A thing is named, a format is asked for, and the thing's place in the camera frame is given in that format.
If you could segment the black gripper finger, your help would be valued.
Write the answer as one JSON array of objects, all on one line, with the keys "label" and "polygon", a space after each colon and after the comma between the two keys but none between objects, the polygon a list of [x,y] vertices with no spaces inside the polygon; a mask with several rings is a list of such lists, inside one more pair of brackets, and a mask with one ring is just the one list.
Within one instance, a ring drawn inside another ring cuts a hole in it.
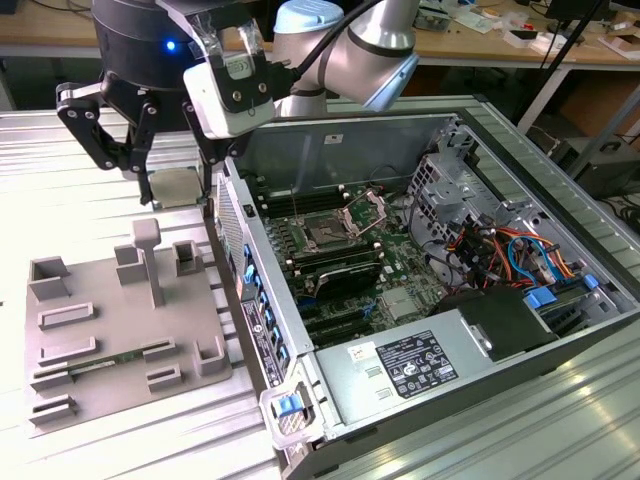
[{"label": "black gripper finger", "polygon": [[229,155],[238,156],[246,149],[246,135],[231,139],[212,140],[204,135],[195,109],[190,100],[182,101],[182,111],[186,122],[196,140],[200,156],[200,175],[204,198],[208,198],[212,190],[213,166],[225,160]]},{"label": "black gripper finger", "polygon": [[99,84],[67,82],[56,87],[58,118],[99,169],[132,174],[138,183],[140,203],[146,205],[153,200],[146,161],[157,132],[159,108],[152,98],[143,97],[137,121],[128,124],[126,140],[119,142],[100,124],[103,103]]}]

